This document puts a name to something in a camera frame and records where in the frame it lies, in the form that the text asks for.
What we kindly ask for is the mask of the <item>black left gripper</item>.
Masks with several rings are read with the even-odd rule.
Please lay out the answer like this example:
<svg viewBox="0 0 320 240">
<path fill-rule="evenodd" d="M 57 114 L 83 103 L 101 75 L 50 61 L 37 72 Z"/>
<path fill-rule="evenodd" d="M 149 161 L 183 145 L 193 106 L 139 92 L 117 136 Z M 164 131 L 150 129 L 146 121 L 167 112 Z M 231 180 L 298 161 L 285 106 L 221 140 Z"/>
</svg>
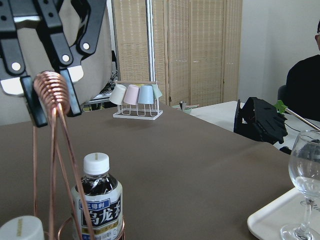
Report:
<svg viewBox="0 0 320 240">
<path fill-rule="evenodd" d="M 72 45 L 67 42 L 59 16 L 63 4 L 62 0 L 0 2 L 2 126 L 31 120 L 20 79 L 29 76 L 32 80 L 38 72 L 46 70 L 48 58 L 53 71 L 39 73 L 34 79 L 34 89 L 47 112 L 61 109 L 63 114 L 70 117 L 81 114 L 73 84 L 83 77 L 82 60 L 93 55 L 97 49 L 100 17 L 104 15 L 106 1 L 70 1 L 71 7 L 81 18 L 81 26 Z"/>
</svg>

